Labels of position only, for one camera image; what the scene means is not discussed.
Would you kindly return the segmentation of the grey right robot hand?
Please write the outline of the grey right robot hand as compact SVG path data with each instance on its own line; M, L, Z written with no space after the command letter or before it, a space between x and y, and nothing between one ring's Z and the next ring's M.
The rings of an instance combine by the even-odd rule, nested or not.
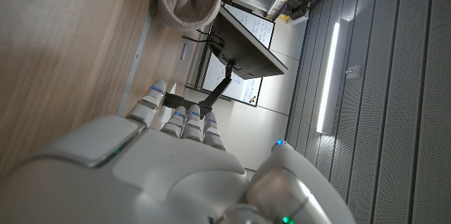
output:
M155 130L157 80L125 117L42 147L1 181L2 223L353 223L325 177L278 140L255 171L226 151L216 117L178 107Z

